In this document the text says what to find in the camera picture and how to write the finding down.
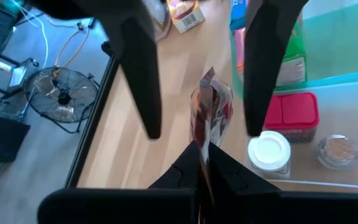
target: wooden surface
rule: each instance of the wooden surface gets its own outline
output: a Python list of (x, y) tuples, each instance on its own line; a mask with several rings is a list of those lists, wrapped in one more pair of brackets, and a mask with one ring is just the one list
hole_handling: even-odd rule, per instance
[[(182, 35), (173, 27), (168, 37), (158, 44), (163, 100), (161, 138), (158, 141), (147, 139), (126, 81), (119, 71), (78, 187), (148, 187), (170, 167), (189, 143), (190, 95), (203, 74), (213, 66), (217, 77), (232, 86), (229, 1), (204, 2), (201, 10), (206, 18), (202, 24)], [(220, 146), (245, 165), (248, 139), (242, 102), (237, 96), (234, 97), (233, 107), (234, 115)], [(296, 177), (296, 180), (332, 180), (344, 184), (358, 184), (358, 170), (348, 173), (327, 171), (315, 164), (316, 158), (312, 152), (302, 149), (296, 149), (294, 152), (291, 175)], [(278, 182), (275, 184), (287, 190), (358, 192), (358, 189), (352, 187)]]

